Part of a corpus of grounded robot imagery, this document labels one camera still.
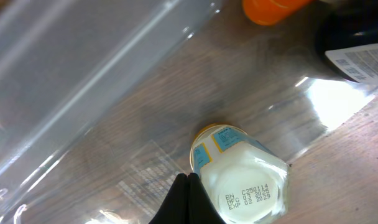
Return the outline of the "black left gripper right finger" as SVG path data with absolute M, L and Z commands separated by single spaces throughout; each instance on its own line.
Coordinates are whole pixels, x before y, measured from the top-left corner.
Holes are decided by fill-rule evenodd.
M 196 173 L 188 176 L 188 222 L 189 224 L 225 224 L 214 208 Z

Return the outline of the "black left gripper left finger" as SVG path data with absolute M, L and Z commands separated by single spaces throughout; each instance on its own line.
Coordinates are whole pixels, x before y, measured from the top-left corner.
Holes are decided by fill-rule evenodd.
M 188 177 L 178 174 L 159 210 L 149 224 L 184 224 L 187 222 Z

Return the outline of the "gold-lidded small jar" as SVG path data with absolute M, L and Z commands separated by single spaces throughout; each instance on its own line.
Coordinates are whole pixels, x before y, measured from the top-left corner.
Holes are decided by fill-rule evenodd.
M 225 223 L 272 223 L 288 210 L 288 164 L 240 128 L 204 127 L 190 164 Z

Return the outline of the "clear plastic container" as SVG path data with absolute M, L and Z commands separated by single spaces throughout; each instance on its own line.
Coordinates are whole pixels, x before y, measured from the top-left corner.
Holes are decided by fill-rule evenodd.
M 280 223 L 378 223 L 378 86 L 314 50 L 336 8 L 0 1 L 0 223 L 147 223 L 212 123 L 289 164 Z

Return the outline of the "orange tube white cap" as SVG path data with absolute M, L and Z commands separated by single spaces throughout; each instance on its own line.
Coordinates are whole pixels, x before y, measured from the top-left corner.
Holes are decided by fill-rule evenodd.
M 242 0 L 242 9 L 253 23 L 272 26 L 311 2 L 312 0 Z

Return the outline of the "black bottle white cap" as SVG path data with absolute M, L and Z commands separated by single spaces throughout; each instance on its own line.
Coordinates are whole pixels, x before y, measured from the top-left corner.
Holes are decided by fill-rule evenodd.
M 337 1 L 315 35 L 315 52 L 346 80 L 378 85 L 378 1 Z

